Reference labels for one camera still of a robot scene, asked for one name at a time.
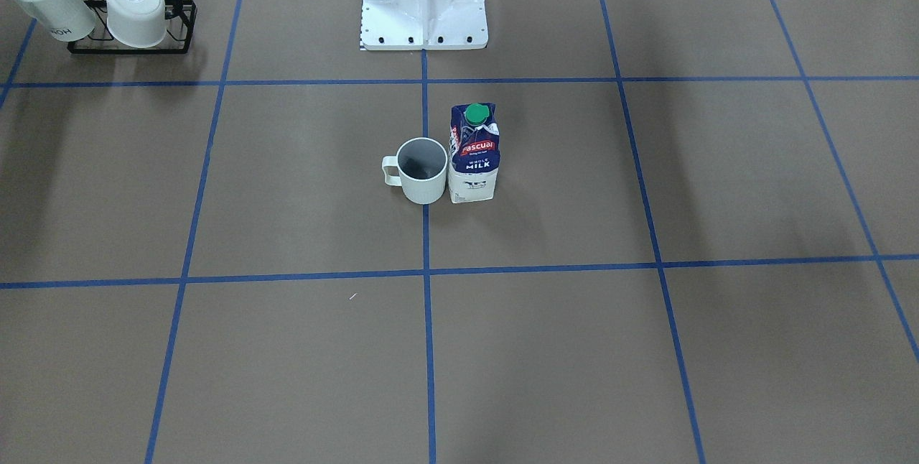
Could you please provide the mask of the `white cup with handle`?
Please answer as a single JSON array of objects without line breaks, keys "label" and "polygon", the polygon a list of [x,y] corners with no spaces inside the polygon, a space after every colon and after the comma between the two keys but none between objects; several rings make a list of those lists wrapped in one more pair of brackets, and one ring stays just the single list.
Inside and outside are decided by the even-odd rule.
[{"label": "white cup with handle", "polygon": [[388,186],[400,187],[412,203],[430,205],[445,192],[449,154],[433,138],[411,138],[395,155],[382,157],[381,170]]}]

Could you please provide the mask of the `blue white milk carton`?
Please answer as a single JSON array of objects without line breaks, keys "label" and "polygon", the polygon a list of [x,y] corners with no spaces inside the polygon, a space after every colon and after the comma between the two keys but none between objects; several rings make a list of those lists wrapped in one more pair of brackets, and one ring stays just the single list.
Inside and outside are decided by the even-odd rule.
[{"label": "blue white milk carton", "polygon": [[495,196],[501,160],[495,104],[451,108],[447,186],[451,203],[486,201]]}]

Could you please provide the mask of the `white ribbed cup in rack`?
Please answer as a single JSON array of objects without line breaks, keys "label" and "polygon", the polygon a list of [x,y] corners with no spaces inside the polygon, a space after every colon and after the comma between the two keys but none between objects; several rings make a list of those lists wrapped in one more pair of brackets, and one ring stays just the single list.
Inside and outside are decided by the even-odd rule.
[{"label": "white ribbed cup in rack", "polygon": [[27,16],[36,19],[51,38],[79,41],[95,29],[96,15],[83,0],[13,0]]}]

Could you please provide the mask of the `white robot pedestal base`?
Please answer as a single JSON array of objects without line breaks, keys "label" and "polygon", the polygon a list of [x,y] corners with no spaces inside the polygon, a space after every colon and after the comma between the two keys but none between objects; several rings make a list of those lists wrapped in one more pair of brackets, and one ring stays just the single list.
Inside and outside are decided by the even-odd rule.
[{"label": "white robot pedestal base", "polygon": [[488,42],[486,0],[362,0],[361,49],[479,50]]}]

